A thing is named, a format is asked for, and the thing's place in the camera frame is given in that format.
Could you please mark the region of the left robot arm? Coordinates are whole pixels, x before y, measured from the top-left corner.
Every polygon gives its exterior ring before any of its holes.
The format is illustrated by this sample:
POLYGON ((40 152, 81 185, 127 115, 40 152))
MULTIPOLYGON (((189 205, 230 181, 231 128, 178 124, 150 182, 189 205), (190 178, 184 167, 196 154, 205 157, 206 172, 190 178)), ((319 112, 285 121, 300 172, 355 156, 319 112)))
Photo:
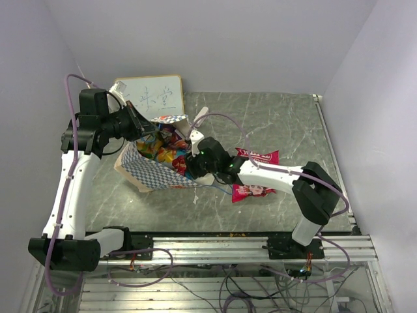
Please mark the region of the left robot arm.
POLYGON ((116 91, 84 89, 79 112, 61 136, 62 166, 53 209, 39 238, 31 238, 29 253, 45 268, 92 272, 100 258, 125 259, 133 243, 124 226, 85 233, 87 200, 93 177, 110 139, 134 142, 157 128, 116 91))

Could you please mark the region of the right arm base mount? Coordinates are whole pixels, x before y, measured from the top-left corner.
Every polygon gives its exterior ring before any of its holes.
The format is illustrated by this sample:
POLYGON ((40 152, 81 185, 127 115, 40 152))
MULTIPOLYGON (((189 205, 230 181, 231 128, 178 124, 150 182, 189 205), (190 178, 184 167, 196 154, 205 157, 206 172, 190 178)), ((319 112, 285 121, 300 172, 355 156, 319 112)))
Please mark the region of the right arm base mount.
POLYGON ((313 260, 324 258, 323 244, 320 239, 313 239, 308 246, 303 246, 291 237, 291 232, 278 232, 268 235, 266 244, 262 249, 268 251, 271 260, 307 259, 313 260))

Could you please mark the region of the purple snack bag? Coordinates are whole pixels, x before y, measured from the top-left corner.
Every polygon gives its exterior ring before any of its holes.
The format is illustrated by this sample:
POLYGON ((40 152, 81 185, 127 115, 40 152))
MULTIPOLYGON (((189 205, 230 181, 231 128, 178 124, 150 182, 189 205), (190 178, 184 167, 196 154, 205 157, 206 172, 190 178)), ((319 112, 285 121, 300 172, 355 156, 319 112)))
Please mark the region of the purple snack bag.
POLYGON ((160 135, 165 144, 172 149, 187 149, 188 144, 173 125, 161 125, 160 135))

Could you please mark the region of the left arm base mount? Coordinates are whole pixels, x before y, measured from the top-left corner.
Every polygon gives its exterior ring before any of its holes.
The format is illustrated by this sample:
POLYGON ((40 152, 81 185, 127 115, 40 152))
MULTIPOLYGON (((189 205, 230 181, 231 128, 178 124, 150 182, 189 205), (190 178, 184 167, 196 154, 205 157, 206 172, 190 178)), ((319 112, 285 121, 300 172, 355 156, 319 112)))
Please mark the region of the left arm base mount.
POLYGON ((99 235, 101 258, 149 261, 152 259, 154 243, 151 237, 143 233, 132 233, 128 228, 106 228, 99 235))

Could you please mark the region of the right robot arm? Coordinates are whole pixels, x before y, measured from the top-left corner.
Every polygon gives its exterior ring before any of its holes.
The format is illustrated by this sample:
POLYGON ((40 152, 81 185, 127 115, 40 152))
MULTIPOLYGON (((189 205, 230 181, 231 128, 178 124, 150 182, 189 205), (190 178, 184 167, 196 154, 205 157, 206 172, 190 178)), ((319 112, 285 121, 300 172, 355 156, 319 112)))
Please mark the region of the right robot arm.
POLYGON ((193 179, 211 174, 227 185, 262 186, 292 194, 301 212, 287 242, 291 256, 301 258, 310 250, 313 238, 328 224, 339 199, 338 184, 315 162, 305 166, 279 166, 257 162, 246 153, 231 156, 212 137, 198 132, 189 136, 191 152, 186 166, 193 179))

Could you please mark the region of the checkered paper bag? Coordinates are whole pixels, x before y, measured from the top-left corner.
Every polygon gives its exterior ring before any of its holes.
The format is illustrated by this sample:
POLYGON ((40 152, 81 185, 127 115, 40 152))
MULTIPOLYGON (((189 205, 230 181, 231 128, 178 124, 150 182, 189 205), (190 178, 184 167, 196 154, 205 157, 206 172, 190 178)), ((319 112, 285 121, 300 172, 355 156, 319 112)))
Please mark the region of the checkered paper bag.
MULTIPOLYGON (((153 142, 157 139, 163 141, 160 135, 161 125, 173 125, 184 139, 190 129, 187 115, 165 115, 153 118, 151 122, 158 127, 158 132, 144 136, 138 139, 139 141, 153 142)), ((188 170, 185 177, 177 174, 173 170, 172 164, 161 164, 142 156, 136 148, 138 140, 126 145, 115 161, 114 169, 137 187, 140 192, 214 186, 214 176, 211 174, 194 180, 188 170)), ((191 145, 188 142, 187 144, 187 149, 175 149, 177 157, 186 156, 191 151, 191 145)))

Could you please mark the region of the red chips bag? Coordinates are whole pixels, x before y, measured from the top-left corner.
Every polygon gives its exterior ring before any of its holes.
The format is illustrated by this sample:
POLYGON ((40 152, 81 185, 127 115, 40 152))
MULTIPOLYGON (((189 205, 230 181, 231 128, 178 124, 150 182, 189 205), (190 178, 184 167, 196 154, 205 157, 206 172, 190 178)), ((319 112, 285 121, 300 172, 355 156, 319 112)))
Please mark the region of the red chips bag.
MULTIPOLYGON (((267 165, 277 166, 280 163, 279 151, 273 151, 267 154, 260 154, 251 151, 248 153, 247 149, 236 148, 238 157, 253 158, 256 163, 265 163, 267 165)), ((233 203, 240 202, 250 197, 265 197, 269 194, 275 194, 276 189, 271 187, 271 184, 266 184, 265 176, 261 176, 262 171, 258 170, 251 162, 243 165, 240 168, 243 175, 239 174, 239 183, 234 183, 232 186, 231 201, 233 203)))

